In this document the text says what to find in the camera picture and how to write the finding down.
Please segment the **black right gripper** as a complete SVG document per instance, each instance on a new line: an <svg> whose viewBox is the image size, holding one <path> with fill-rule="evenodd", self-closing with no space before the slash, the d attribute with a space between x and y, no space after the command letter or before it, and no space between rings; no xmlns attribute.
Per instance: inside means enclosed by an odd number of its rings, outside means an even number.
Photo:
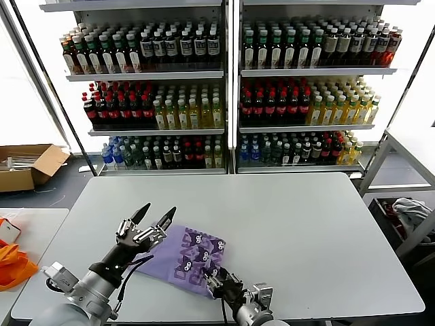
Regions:
<svg viewBox="0 0 435 326"><path fill-rule="evenodd" d="M223 299L231 308L240 308L246 303L243 283L234 273L225 268L209 268L205 269L204 277L212 297Z"/></svg>

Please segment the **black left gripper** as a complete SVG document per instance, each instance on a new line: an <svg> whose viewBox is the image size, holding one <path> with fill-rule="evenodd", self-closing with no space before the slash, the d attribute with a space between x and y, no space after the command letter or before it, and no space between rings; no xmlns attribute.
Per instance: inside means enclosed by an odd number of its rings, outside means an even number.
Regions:
<svg viewBox="0 0 435 326"><path fill-rule="evenodd" d="M155 225L142 231L138 226L150 207L151 204L147 203L133 213L132 217L121 221L116 231L116 244L102 261L89 267L90 271L104 280L122 280L127 265L138 254L151 251L167 237L177 207L172 207Z"/></svg>

